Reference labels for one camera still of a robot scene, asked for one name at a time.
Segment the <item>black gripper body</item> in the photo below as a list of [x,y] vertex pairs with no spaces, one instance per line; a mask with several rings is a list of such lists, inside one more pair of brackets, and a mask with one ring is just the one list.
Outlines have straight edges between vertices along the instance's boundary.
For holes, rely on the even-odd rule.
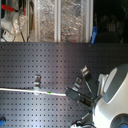
[[85,84],[89,87],[89,91],[91,92],[92,97],[85,96],[84,94],[69,87],[66,88],[66,96],[86,106],[93,106],[96,104],[96,100],[98,98],[98,85],[90,73],[84,75],[83,78]]

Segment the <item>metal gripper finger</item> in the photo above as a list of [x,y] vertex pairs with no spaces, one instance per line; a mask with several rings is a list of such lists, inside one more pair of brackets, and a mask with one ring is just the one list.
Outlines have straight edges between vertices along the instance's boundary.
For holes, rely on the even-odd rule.
[[84,68],[81,69],[81,73],[82,73],[83,76],[86,76],[89,73],[89,70],[88,70],[86,65],[85,65]]
[[78,91],[80,88],[80,85],[82,84],[82,79],[77,77],[74,83],[74,87],[72,88],[74,91]]

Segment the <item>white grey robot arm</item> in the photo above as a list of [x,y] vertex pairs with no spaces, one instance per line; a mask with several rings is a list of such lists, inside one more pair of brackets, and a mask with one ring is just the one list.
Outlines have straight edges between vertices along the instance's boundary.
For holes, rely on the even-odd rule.
[[87,67],[81,70],[66,96],[87,106],[89,112],[70,128],[128,128],[128,64],[100,74],[98,82]]

